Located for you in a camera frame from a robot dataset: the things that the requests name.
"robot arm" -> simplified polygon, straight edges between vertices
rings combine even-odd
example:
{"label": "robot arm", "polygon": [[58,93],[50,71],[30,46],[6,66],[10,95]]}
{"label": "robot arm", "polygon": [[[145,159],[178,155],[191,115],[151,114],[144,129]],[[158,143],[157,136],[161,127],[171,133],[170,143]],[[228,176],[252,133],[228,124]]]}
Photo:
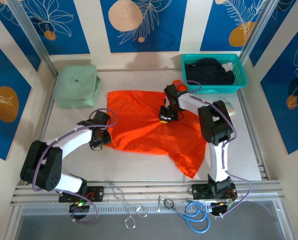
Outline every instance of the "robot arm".
{"label": "robot arm", "polygon": [[[178,92],[176,86],[172,84],[167,86],[164,92],[166,94],[166,106],[160,107],[160,121],[162,123],[178,121],[178,114],[184,110],[199,116],[201,134],[208,142],[210,154],[208,191],[214,198],[223,195],[231,187],[231,180],[225,172],[228,170],[228,144],[223,147],[222,142],[230,140],[232,129],[212,106],[203,103],[198,98],[191,97],[188,91]],[[216,101],[212,104],[231,122],[223,101]]]}
{"label": "robot arm", "polygon": [[[76,129],[81,126],[106,125],[109,120],[108,114],[97,111],[93,119],[79,122]],[[31,144],[20,173],[22,180],[33,183],[37,163],[45,149],[54,141],[55,139],[47,142],[37,140]],[[111,143],[111,137],[106,129],[100,127],[90,127],[68,135],[47,152],[45,163],[39,168],[35,185],[46,191],[56,189],[79,193],[84,196],[87,190],[87,182],[80,177],[62,173],[62,161],[72,151],[88,143],[93,150],[102,148],[103,145]]]}

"light green container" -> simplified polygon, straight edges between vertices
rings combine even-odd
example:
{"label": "light green container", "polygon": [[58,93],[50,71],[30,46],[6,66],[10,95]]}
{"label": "light green container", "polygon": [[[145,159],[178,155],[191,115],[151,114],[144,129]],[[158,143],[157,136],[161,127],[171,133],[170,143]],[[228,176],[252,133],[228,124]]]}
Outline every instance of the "light green container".
{"label": "light green container", "polygon": [[99,87],[95,66],[69,65],[58,74],[53,98],[62,108],[89,108],[97,101]]}

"orange cloth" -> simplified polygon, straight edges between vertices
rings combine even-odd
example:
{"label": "orange cloth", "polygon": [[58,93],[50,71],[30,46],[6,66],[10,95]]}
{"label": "orange cloth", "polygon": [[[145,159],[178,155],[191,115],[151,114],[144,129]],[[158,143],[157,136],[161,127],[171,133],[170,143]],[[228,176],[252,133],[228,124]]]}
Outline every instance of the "orange cloth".
{"label": "orange cloth", "polygon": [[164,105],[165,98],[164,92],[155,91],[108,93],[107,108],[118,117],[117,124],[109,128],[112,138],[109,147],[168,155],[185,175],[193,178],[204,160],[207,144],[201,134],[199,118],[184,111],[180,121],[159,122],[160,106]]}

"glass panel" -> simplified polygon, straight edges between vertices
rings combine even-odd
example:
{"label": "glass panel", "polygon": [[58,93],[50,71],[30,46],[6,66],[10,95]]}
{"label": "glass panel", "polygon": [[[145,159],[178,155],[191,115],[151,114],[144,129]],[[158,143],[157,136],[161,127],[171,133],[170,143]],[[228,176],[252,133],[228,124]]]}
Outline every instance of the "glass panel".
{"label": "glass panel", "polygon": [[[184,239],[253,239],[281,240],[284,235],[274,202],[245,201],[223,219],[210,218],[210,229],[198,235],[186,221],[175,213],[149,213],[146,218],[133,215],[136,227],[127,229],[127,214],[102,214],[96,223],[83,225],[72,222],[68,215],[23,216],[17,240],[59,239],[126,239],[126,240],[184,240]],[[206,223],[196,223],[203,230]]]}

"black bracket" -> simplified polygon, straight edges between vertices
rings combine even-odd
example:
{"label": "black bracket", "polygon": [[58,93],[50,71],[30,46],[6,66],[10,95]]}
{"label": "black bracket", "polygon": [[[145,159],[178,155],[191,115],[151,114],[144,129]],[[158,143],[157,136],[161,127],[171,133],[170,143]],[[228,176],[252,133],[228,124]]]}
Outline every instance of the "black bracket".
{"label": "black bracket", "polygon": [[[103,201],[104,197],[104,187],[103,186],[88,186],[86,188],[85,194],[80,194],[94,203],[99,203]],[[79,201],[80,198],[73,196],[71,194],[62,193],[59,196],[59,203],[75,203]]]}
{"label": "black bracket", "polygon": [[73,218],[80,220],[85,218],[87,215],[85,214],[79,214],[75,215],[75,213],[89,213],[90,206],[89,205],[83,205],[83,206],[78,206],[76,203],[72,204],[69,206],[69,213],[73,213]]}
{"label": "black bracket", "polygon": [[[23,163],[20,178],[28,183],[33,183],[34,173],[42,153],[47,148],[45,142],[36,140],[29,148]],[[53,190],[60,181],[63,163],[63,151],[59,147],[51,147],[46,154],[46,161],[41,164],[35,185],[46,191]]]}
{"label": "black bracket", "polygon": [[[93,117],[93,119],[88,119],[86,121],[78,122],[78,125],[82,126],[92,126],[92,125],[107,125],[108,121],[111,118],[107,113],[102,111],[97,111]],[[89,146],[92,150],[96,150],[97,148],[102,149],[103,145],[111,143],[111,136],[106,128],[103,127],[91,127],[92,135],[91,140],[89,142]]]}
{"label": "black bracket", "polygon": [[[191,194],[194,200],[224,200],[230,198],[232,204],[236,199],[236,195],[231,193],[236,192],[236,186],[230,181],[230,177],[223,181],[215,182],[208,174],[208,183],[205,184],[193,184],[191,186]],[[211,214],[219,216],[224,214],[228,210],[228,204],[221,202],[211,203]]]}
{"label": "black bracket", "polygon": [[[213,102],[213,105],[231,122],[226,105],[223,101],[215,101]],[[202,136],[208,143],[218,146],[219,143],[230,140],[233,130],[226,120],[212,106],[199,107],[198,116]]]}
{"label": "black bracket", "polygon": [[188,91],[179,92],[177,87],[171,84],[164,89],[164,92],[169,101],[169,106],[160,107],[159,120],[162,123],[170,123],[172,120],[178,121],[178,113],[184,111],[184,109],[181,109],[179,106],[178,98],[188,93]]}

